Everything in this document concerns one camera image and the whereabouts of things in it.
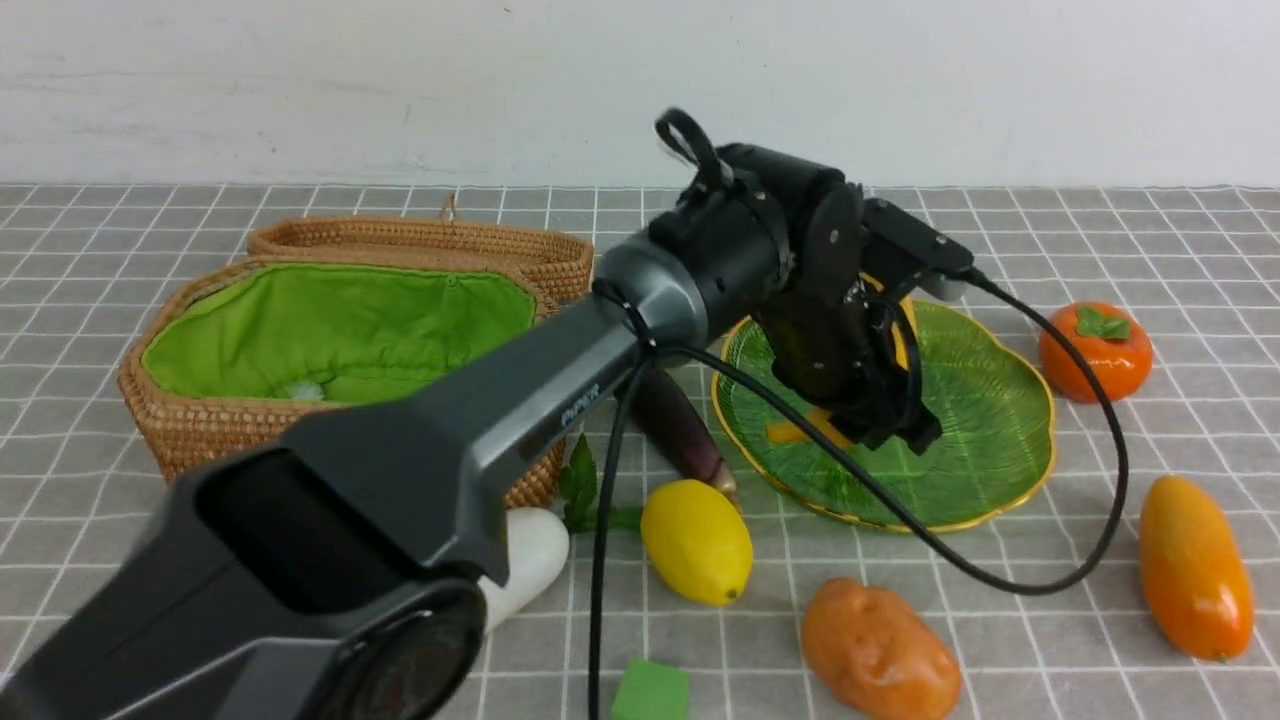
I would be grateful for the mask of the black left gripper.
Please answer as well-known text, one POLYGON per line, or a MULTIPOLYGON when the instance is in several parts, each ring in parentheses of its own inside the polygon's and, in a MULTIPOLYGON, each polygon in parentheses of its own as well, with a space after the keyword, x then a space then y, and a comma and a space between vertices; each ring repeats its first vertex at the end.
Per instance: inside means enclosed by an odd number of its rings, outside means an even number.
POLYGON ((842 447, 902 441, 925 454, 943 434, 925 406, 913 301, 863 273, 842 297, 794 287, 753 320, 773 351, 771 370, 809 405, 808 420, 842 447))

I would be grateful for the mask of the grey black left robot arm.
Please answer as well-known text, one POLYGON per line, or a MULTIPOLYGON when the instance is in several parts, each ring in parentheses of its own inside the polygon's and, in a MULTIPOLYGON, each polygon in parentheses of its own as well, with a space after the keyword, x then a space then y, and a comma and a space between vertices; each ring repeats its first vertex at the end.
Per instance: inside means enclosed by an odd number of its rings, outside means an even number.
POLYGON ((659 351, 745 316, 782 382, 876 441, 938 432, 870 309, 972 256, 840 170, 714 147, 677 206, 608 250, 591 292, 406 398, 320 411, 179 479, 120 570, 3 688, 5 719, 428 719, 468 675, 483 577, 507 580, 504 496, 659 351))

